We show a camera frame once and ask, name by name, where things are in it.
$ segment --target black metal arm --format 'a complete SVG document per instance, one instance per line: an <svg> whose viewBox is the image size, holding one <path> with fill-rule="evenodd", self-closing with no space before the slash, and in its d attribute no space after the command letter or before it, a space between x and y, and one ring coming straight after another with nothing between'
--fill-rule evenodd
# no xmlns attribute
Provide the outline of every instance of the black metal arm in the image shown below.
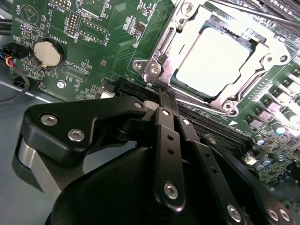
<svg viewBox="0 0 300 225"><path fill-rule="evenodd" d="M56 200L48 223L294 225L290 212L218 140L197 136L172 94L29 108L13 167ZM137 148L84 175L87 154Z"/></svg>

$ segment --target mounting hole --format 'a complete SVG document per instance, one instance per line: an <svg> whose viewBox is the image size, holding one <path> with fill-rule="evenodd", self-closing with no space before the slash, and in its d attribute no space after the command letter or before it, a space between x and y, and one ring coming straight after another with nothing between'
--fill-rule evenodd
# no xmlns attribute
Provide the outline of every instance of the mounting hole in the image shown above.
<svg viewBox="0 0 300 225"><path fill-rule="evenodd" d="M279 60L280 60L280 62L286 62L287 59L288 59L287 55L283 55L283 56L280 57Z"/></svg>
<svg viewBox="0 0 300 225"><path fill-rule="evenodd" d="M215 169L215 168L211 168L211 171L214 173L214 174L217 174L218 173L218 171Z"/></svg>
<svg viewBox="0 0 300 225"><path fill-rule="evenodd" d="M163 110L163 114L166 115L166 116L170 115L170 113L167 110Z"/></svg>
<svg viewBox="0 0 300 225"><path fill-rule="evenodd" d="M236 110L232 110L229 114L235 116L238 112Z"/></svg>
<svg viewBox="0 0 300 225"><path fill-rule="evenodd" d="M135 106L137 107L137 108L139 108L139 109L141 109L143 106L140 104L140 103L138 103L138 102L135 102Z"/></svg>
<svg viewBox="0 0 300 225"><path fill-rule="evenodd" d="M170 136L170 135L168 135L168 139L169 139L170 141L173 141L173 140L174 140L174 138L173 138L172 136Z"/></svg>
<svg viewBox="0 0 300 225"><path fill-rule="evenodd" d="M174 151L172 150L172 149L168 149L168 153L170 154L170 155L174 155Z"/></svg>

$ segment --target small component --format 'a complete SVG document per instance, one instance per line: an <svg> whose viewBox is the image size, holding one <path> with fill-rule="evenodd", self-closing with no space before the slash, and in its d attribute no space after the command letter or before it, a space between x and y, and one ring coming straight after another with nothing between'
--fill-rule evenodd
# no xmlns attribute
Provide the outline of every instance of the small component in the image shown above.
<svg viewBox="0 0 300 225"><path fill-rule="evenodd" d="M285 133L285 127L280 122L276 121L271 124L271 128L275 131L275 134L282 135Z"/></svg>
<svg viewBox="0 0 300 225"><path fill-rule="evenodd" d="M289 173L288 171L284 171L284 172L282 173L282 175L283 175L284 179L286 179L286 180L288 180L288 179L291 178L290 173Z"/></svg>
<svg viewBox="0 0 300 225"><path fill-rule="evenodd" d="M248 165L254 165L257 162L257 160L249 153L247 153L247 155L244 157L244 161Z"/></svg>
<svg viewBox="0 0 300 225"><path fill-rule="evenodd" d="M266 100L264 100L263 105L273 112L277 112L282 107L278 103L276 103L274 100L272 100L270 97L268 97Z"/></svg>
<svg viewBox="0 0 300 225"><path fill-rule="evenodd" d="M33 52L37 62L44 69L57 67L66 58L61 44L51 38L43 38L37 41L33 46Z"/></svg>
<svg viewBox="0 0 300 225"><path fill-rule="evenodd" d="M288 143L286 143L286 145L288 145L288 146L293 146L293 145L295 145L295 144L297 144L297 141L294 140L294 139L292 139L292 140L290 140Z"/></svg>
<svg viewBox="0 0 300 225"><path fill-rule="evenodd" d="M262 163L260 161L257 161L254 165L255 169L257 171L262 171L264 169L264 166L262 165Z"/></svg>
<svg viewBox="0 0 300 225"><path fill-rule="evenodd" d="M30 55L30 48L17 43L9 43L2 47L2 53L20 60Z"/></svg>
<svg viewBox="0 0 300 225"><path fill-rule="evenodd" d="M255 139L255 143L258 146L264 146L265 142L264 142L263 137L261 135L255 135L254 139Z"/></svg>
<svg viewBox="0 0 300 225"><path fill-rule="evenodd" d="M256 116L258 116L262 120L269 120L273 115L269 113L268 111L264 110L261 107L258 107L254 110L254 113Z"/></svg>
<svg viewBox="0 0 300 225"><path fill-rule="evenodd" d="M278 155L278 156L277 156L277 160L278 160L279 162L283 162L283 161L285 160L284 155Z"/></svg>
<svg viewBox="0 0 300 225"><path fill-rule="evenodd" d="M270 175L270 176L274 176L275 174L276 174L276 172L274 172L274 171L271 171L268 173L268 175Z"/></svg>
<svg viewBox="0 0 300 225"><path fill-rule="evenodd" d="M272 92L272 95L277 98L279 101L284 103L289 103L291 101L291 96L289 96L287 93L285 93L280 88L277 88L275 91Z"/></svg>
<svg viewBox="0 0 300 225"><path fill-rule="evenodd" d="M267 137L264 137L264 142L266 143L266 144L273 144L274 142L271 140L271 139L269 139L269 138L267 138Z"/></svg>
<svg viewBox="0 0 300 225"><path fill-rule="evenodd" d="M300 77L300 68L297 68L294 70L294 72L292 72L292 74L295 76L295 77Z"/></svg>
<svg viewBox="0 0 300 225"><path fill-rule="evenodd" d="M283 182L285 182L285 177L282 174L278 175L277 180L279 183L283 183Z"/></svg>
<svg viewBox="0 0 300 225"><path fill-rule="evenodd" d="M297 156L300 156L300 150L296 149L295 151L293 151L294 154L296 154Z"/></svg>
<svg viewBox="0 0 300 225"><path fill-rule="evenodd" d="M252 127L254 127L254 128L260 128L260 127L264 124L260 119L256 118L256 117L253 116L253 115L250 115L250 116L246 119L246 121L247 121L247 123L248 123L250 126L252 126Z"/></svg>
<svg viewBox="0 0 300 225"><path fill-rule="evenodd" d="M145 29L146 29L146 24L144 24L143 22L140 21L137 23L135 31L142 34L145 31Z"/></svg>
<svg viewBox="0 0 300 225"><path fill-rule="evenodd" d="M287 78L285 81L283 81L282 85L296 94L300 93L300 85L290 78Z"/></svg>
<svg viewBox="0 0 300 225"><path fill-rule="evenodd" d="M294 113L292 110L288 110L283 114L290 123L292 123L296 127L300 127L300 117Z"/></svg>
<svg viewBox="0 0 300 225"><path fill-rule="evenodd" d="M267 167L271 165L271 160L267 155L260 155L259 160L261 161L262 165Z"/></svg>

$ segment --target green circuit board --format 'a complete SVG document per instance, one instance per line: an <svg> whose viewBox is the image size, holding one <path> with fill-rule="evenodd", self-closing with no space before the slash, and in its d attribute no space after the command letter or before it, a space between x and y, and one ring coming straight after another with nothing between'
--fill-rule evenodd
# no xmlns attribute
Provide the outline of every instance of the green circuit board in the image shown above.
<svg viewBox="0 0 300 225"><path fill-rule="evenodd" d="M13 40L30 46L52 38L65 50L66 61L43 71L33 57L16 65L39 88L65 101L95 98L104 78L143 84L132 61L148 58L173 4L170 0L14 0ZM64 80L60 89L57 82Z"/></svg>
<svg viewBox="0 0 300 225"><path fill-rule="evenodd" d="M16 65L28 77L40 81L40 90L65 101L76 101L94 99L105 79L116 81L123 77L144 85L132 62L150 56L174 6L170 0L14 0L14 8L14 42L32 48L38 40L51 38L62 45L66 55L62 65L49 71L42 70L32 56L15 61ZM272 166L259 172L260 180L265 183L277 182L287 165L300 160L300 155L295 154L300 149L297 137L288 131L276 135L270 127L272 119L256 130L246 121L262 106L259 100L263 94L299 67L300 39L280 26L267 23L265 26L271 30L284 34L293 60L285 66L273 67L241 101L240 113L235 118L190 108L243 135L267 137L270 142L263 149L269 154ZM66 82L63 89L57 85L60 80Z"/></svg>

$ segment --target black wire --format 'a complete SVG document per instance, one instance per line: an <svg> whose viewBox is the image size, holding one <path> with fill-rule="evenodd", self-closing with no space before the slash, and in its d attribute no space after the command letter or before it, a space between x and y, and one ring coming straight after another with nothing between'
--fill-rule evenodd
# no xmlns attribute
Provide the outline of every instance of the black wire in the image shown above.
<svg viewBox="0 0 300 225"><path fill-rule="evenodd" d="M12 27L13 21L12 20L5 20L0 19L0 27Z"/></svg>
<svg viewBox="0 0 300 225"><path fill-rule="evenodd" d="M30 82L28 77L26 76L26 74L19 68L17 67L13 67L13 72L15 72L17 75L19 75L24 81L25 81L25 87L23 88L23 90L18 93L16 96L13 96L11 98L5 99L5 100L0 100L0 105L2 104L7 104L7 103L11 103L14 102L16 100L18 100L19 98L21 98L23 95L25 95L25 93L29 90L30 88Z"/></svg>
<svg viewBox="0 0 300 225"><path fill-rule="evenodd" d="M266 18L268 20L272 20L272 21L277 22L277 23L289 25L291 27L295 27L297 29L300 29L300 23L292 22L292 21L280 18L278 16L269 15L267 13L261 13L261 12L258 12L256 10L246 8L246 7L243 7L243 6L228 2L228 1L224 1L224 0L210 0L210 1L221 4L221 5L224 5L224 6L227 6L227 7L230 7L230 8L237 9L237 10L245 12L245 13L250 13L250 14L253 14L253 15L257 15L257 16Z"/></svg>

